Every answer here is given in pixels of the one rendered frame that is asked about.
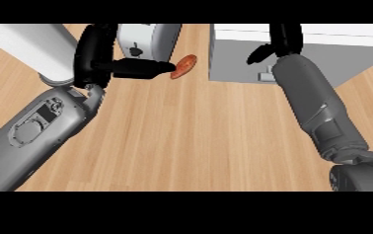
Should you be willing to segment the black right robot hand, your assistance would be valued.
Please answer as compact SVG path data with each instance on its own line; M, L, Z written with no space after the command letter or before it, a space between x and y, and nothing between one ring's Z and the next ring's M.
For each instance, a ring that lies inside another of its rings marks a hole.
M259 46L248 56L247 64L260 63L273 54L278 57L301 53L304 49L304 32L301 24L272 24L270 43Z

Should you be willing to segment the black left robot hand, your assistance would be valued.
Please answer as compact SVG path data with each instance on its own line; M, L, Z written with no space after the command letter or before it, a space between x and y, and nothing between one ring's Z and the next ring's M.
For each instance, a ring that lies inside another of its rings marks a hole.
M117 24L90 24L82 34L73 62L74 83L85 89L89 84L107 88L111 77L154 79L160 74L174 72L172 62L149 59L114 59Z

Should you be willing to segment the white drawer cabinet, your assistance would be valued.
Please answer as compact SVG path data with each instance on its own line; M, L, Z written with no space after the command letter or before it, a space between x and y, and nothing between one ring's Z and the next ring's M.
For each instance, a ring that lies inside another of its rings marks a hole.
M269 24L214 24L217 39L270 40ZM304 43L373 46L373 24L303 24Z

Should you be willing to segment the orange-red can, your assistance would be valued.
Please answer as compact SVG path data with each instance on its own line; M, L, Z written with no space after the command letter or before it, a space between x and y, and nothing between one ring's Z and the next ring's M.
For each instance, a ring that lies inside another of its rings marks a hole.
M177 79L185 76L197 65L197 56L194 54L188 55L177 64L177 70L172 73L172 78Z

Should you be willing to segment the white toaster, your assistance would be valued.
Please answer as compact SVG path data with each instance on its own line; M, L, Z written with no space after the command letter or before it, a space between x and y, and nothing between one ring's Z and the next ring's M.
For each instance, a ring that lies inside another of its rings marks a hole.
M117 40L124 56L169 62L182 27L182 24L121 24Z

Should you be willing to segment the white rounded appliance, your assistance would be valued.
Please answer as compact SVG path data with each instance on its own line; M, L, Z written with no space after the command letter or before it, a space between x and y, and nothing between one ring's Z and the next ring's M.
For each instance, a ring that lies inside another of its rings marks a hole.
M0 48L51 86L73 83L77 40L62 24L0 24Z

